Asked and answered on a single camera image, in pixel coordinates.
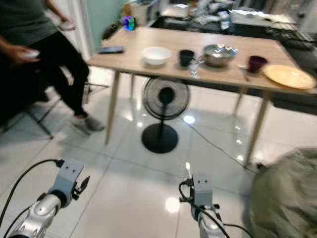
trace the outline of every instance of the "white tile floor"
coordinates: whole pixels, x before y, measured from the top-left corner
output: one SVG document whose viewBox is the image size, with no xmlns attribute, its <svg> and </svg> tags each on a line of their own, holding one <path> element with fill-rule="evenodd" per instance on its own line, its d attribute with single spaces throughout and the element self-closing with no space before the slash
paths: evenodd
<svg viewBox="0 0 317 238">
<path fill-rule="evenodd" d="M 111 84 L 113 72 L 92 68 L 91 81 Z M 181 116 L 166 123 L 175 128 L 179 143 L 168 154 L 144 148 L 141 134 L 157 122 L 142 106 L 146 78 L 136 77 L 134 99 L 130 100 L 130 76 L 122 75 L 112 137 L 105 146 L 105 132 L 87 137 L 65 124 L 71 116 L 63 102 L 44 123 L 53 132 L 51 141 L 27 117 L 0 139 L 0 210 L 13 182 L 31 164 L 48 159 L 76 159 L 85 164 L 79 181 L 90 175 L 87 189 L 54 219 L 46 237 L 58 238 L 193 238 L 199 237 L 197 223 L 187 204 L 171 211 L 170 202 L 179 196 L 177 186 L 186 176 L 185 162 L 192 172 L 207 173 L 214 186 L 213 201 L 220 204 L 224 221 L 250 227 L 248 208 L 254 174 L 241 167 L 260 99 L 246 96 L 237 117 L 231 115 L 236 94 L 190 87 L 191 102 Z M 96 89 L 87 110 L 106 121 L 110 89 Z M 40 116 L 53 103 L 36 105 Z M 192 116 L 192 126 L 182 119 Z M 216 149 L 223 149 L 230 157 Z M 269 105 L 254 157 L 273 163 L 297 146 L 317 146 L 315 116 L 277 109 Z M 52 164 L 34 169 L 19 185 L 0 229 L 53 184 L 58 169 Z M 234 238 L 247 237 L 228 229 Z"/>
</svg>

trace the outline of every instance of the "dark red cup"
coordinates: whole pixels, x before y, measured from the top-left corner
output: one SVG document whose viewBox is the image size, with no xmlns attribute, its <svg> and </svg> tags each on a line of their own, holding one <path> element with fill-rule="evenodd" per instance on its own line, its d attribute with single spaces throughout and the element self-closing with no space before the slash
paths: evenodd
<svg viewBox="0 0 317 238">
<path fill-rule="evenodd" d="M 247 71 L 250 73 L 256 73 L 267 63 L 268 61 L 261 56 L 251 56 Z"/>
</svg>

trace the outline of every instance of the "fan pole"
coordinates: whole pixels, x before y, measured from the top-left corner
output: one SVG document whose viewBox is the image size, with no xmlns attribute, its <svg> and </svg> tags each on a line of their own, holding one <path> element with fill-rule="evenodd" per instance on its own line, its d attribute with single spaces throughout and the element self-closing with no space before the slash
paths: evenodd
<svg viewBox="0 0 317 238">
<path fill-rule="evenodd" d="M 165 111 L 166 111 L 166 104 L 163 104 L 162 117 L 161 117 L 161 120 L 160 120 L 160 123 L 159 123 L 159 130 L 158 130 L 158 138 L 159 139 L 161 139 L 162 135 L 163 135 Z"/>
</svg>

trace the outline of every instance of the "gray shirt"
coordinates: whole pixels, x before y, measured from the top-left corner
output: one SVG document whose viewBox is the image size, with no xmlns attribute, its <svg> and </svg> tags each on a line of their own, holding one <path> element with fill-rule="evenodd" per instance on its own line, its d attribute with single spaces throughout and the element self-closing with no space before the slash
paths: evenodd
<svg viewBox="0 0 317 238">
<path fill-rule="evenodd" d="M 45 16 L 44 0 L 0 0 L 0 35 L 11 44 L 29 46 L 55 32 Z"/>
</svg>

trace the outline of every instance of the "colorful light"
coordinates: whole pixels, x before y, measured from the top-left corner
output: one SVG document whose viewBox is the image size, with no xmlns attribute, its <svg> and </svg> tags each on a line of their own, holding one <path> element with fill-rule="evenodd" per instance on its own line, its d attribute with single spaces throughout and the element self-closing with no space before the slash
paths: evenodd
<svg viewBox="0 0 317 238">
<path fill-rule="evenodd" d="M 133 31 L 135 29 L 135 21 L 132 16 L 126 16 L 123 20 L 123 26 L 127 31 Z"/>
</svg>

